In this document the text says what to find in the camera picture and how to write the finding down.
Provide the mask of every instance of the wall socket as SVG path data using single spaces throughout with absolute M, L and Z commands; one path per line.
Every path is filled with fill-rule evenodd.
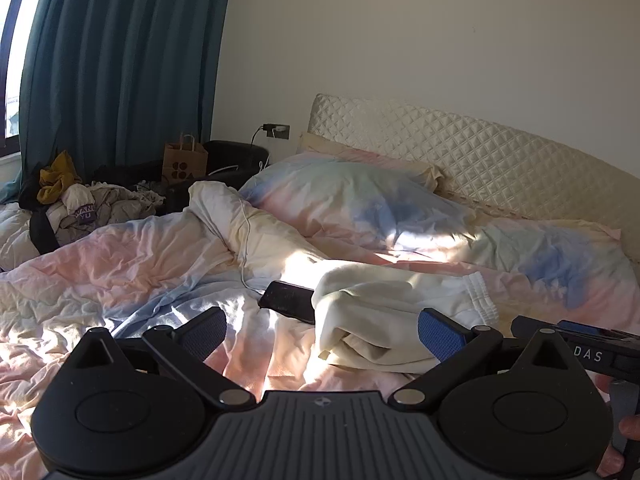
M 289 139 L 289 125 L 288 124 L 269 124 L 273 128 L 267 130 L 267 137 L 273 139 Z

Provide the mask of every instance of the quilted headboard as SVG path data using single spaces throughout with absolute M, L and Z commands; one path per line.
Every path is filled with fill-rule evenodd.
M 526 218 L 583 219 L 622 229 L 640 276 L 640 179 L 579 150 L 498 123 L 393 101 L 318 94 L 310 133 L 436 164 L 444 196 Z

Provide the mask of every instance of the person's hand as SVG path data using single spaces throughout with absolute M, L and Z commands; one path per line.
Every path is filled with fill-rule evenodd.
M 596 386 L 606 394 L 609 393 L 610 382 L 611 377 L 596 375 Z M 622 436 L 631 440 L 640 440 L 640 415 L 626 416 L 620 421 L 619 428 Z M 623 465 L 625 465 L 624 457 L 609 444 L 596 472 L 602 477 L 613 475 L 620 472 Z

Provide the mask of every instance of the black phone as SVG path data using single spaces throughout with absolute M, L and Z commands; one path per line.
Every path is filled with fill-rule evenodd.
M 271 282 L 258 300 L 260 308 L 274 310 L 283 316 L 292 317 L 309 325 L 316 324 L 316 313 L 311 305 L 312 288 Z

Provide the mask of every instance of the headboard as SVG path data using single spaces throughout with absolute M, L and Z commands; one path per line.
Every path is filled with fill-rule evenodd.
M 640 179 L 579 150 L 498 123 L 393 101 L 318 94 L 310 133 L 436 164 L 438 193 L 525 216 L 622 229 L 640 277 Z

